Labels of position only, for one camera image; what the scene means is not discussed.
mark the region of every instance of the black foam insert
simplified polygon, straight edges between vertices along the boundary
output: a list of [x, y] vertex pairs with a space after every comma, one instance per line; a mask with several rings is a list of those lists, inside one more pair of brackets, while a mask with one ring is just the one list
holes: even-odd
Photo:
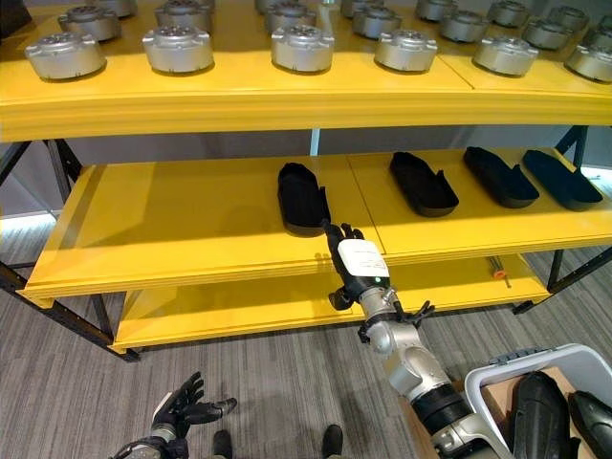
[[527, 150], [523, 163], [565, 208], [585, 210], [603, 199], [579, 169], [572, 172], [551, 155], [538, 150]]
[[323, 233], [321, 221], [331, 221], [325, 187], [304, 164], [286, 163], [278, 172], [278, 203], [285, 228], [296, 235]]
[[520, 170], [520, 165], [510, 168], [497, 155], [478, 146], [469, 146], [463, 160], [480, 185], [501, 206], [525, 208], [539, 198], [537, 189]]
[[408, 152], [397, 152], [390, 169], [402, 194], [419, 215], [442, 217], [459, 204], [444, 172], [439, 170], [434, 174], [422, 159]]

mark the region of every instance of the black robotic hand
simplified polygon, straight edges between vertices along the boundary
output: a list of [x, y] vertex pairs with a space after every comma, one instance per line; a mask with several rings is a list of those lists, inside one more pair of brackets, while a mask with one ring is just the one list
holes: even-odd
[[[359, 301], [361, 294], [366, 290], [376, 287], [389, 288], [390, 280], [386, 266], [375, 247], [369, 249], [365, 246], [361, 247], [359, 244], [353, 244], [350, 248], [348, 244], [340, 247], [341, 243], [346, 240], [363, 240], [363, 233], [359, 229], [351, 228], [347, 223], [343, 223], [341, 229], [327, 220], [323, 220], [322, 223], [327, 235], [327, 246], [332, 255], [334, 267], [344, 283], [342, 287], [329, 295], [334, 309], [342, 311], [350, 308], [354, 301]], [[356, 263], [351, 263], [349, 258], [352, 258]], [[379, 275], [361, 275], [368, 272]]]
[[171, 425], [176, 430], [177, 438], [185, 438], [190, 426], [212, 423], [236, 407], [236, 399], [198, 403], [204, 396], [204, 391], [200, 390], [203, 385], [199, 371], [191, 375], [163, 401], [153, 417], [153, 428], [163, 424]]

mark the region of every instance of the yellow shelf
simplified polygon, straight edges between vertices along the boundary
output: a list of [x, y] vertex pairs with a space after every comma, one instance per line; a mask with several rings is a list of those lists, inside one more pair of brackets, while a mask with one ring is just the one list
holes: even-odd
[[[540, 149], [562, 159], [552, 148]], [[521, 163], [526, 148], [491, 151], [514, 165]], [[408, 206], [389, 172], [392, 154], [348, 157], [390, 264], [612, 243], [612, 201], [608, 197], [584, 212], [568, 210], [522, 167], [540, 197], [527, 208], [503, 208], [473, 177], [463, 153], [414, 152], [432, 170], [444, 170], [459, 198], [454, 212], [441, 218], [421, 217]]]
[[[515, 164], [525, 150], [494, 151]], [[61, 296], [328, 273], [325, 237], [283, 227], [276, 177], [289, 161], [316, 173], [334, 221], [362, 229], [389, 265], [612, 243], [608, 198], [576, 213], [530, 176], [540, 198], [507, 209], [472, 177], [463, 151], [417, 155], [445, 170], [460, 199], [451, 215], [415, 214], [390, 176], [388, 153], [89, 166], [23, 294], [50, 307]]]
[[39, 300], [330, 271], [324, 235], [283, 227], [277, 175], [294, 161], [327, 187], [335, 220], [381, 246], [343, 155], [93, 165], [23, 293]]
[[[33, 23], [0, 45], [0, 141], [311, 127], [612, 124], [610, 86], [574, 76], [554, 60], [544, 58], [526, 78], [494, 76], [463, 65], [466, 60], [436, 36], [441, 51], [430, 72], [399, 75], [377, 66], [376, 42], [353, 35], [350, 21], [341, 17], [332, 69], [289, 74], [270, 62], [270, 39], [252, 3], [219, 3], [210, 71], [153, 73], [141, 38], [155, 26], [152, 10], [159, 2], [140, 2], [137, 16], [121, 20], [123, 37], [101, 45], [106, 69], [71, 82], [42, 81], [23, 55], [41, 35], [58, 31], [56, 17], [68, 6], [30, 8]], [[398, 12], [405, 27], [431, 27], [411, 10]]]
[[[575, 35], [567, 46], [558, 52], [540, 51], [537, 60], [527, 75], [517, 78], [495, 75], [474, 66], [471, 63], [471, 57], [478, 48], [477, 43], [460, 44], [447, 40], [438, 34], [436, 25], [424, 23], [417, 19], [412, 21], [412, 25], [436, 38], [438, 56], [477, 91], [533, 91], [565, 93], [568, 95], [582, 93], [599, 96], [601, 102], [607, 100], [604, 103], [609, 106], [609, 100], [612, 97], [612, 85], [601, 84], [576, 76], [563, 67], [563, 62], [579, 44], [586, 30], [582, 34]], [[520, 37], [521, 34], [522, 29], [490, 25], [486, 36], [509, 35]], [[544, 117], [541, 123], [548, 123], [547, 117]]]
[[[519, 255], [503, 256], [512, 287], [491, 277], [485, 258], [394, 267], [391, 278], [404, 309], [430, 300], [437, 311], [541, 300], [546, 289]], [[128, 292], [113, 348], [339, 323], [363, 319], [359, 305], [335, 311], [327, 295], [335, 273], [254, 279]]]

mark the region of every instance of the gray wall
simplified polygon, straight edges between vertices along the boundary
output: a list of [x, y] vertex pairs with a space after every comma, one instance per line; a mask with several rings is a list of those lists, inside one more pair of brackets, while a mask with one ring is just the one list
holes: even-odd
[[[26, 4], [82, 3], [79, 0], [54, 2], [26, 0]], [[390, 0], [388, 4], [414, 5], [416, 0]], [[485, 11], [491, 0], [459, 0], [462, 7]], [[612, 0], [532, 0], [524, 1], [535, 13], [543, 14], [553, 5], [581, 8], [597, 21], [612, 13]], [[245, 0], [245, 8], [252, 1]], [[393, 127], [377, 129], [334, 129], [322, 131], [320, 153], [410, 150], [481, 146], [553, 145], [568, 126], [446, 126]], [[308, 154], [310, 131], [194, 133], [152, 136], [114, 136], [69, 139], [70, 146], [84, 164], [135, 161], [186, 160]], [[0, 154], [6, 144], [0, 143]], [[612, 167], [612, 129], [590, 130], [585, 163]], [[0, 187], [3, 215], [60, 209], [53, 169], [41, 142], [34, 143], [8, 180]]]

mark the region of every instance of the white label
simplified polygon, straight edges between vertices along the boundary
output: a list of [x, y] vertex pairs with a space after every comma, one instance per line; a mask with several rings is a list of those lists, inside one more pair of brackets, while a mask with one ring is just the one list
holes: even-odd
[[347, 271], [360, 277], [389, 277], [383, 256], [372, 241], [344, 239], [338, 252]]

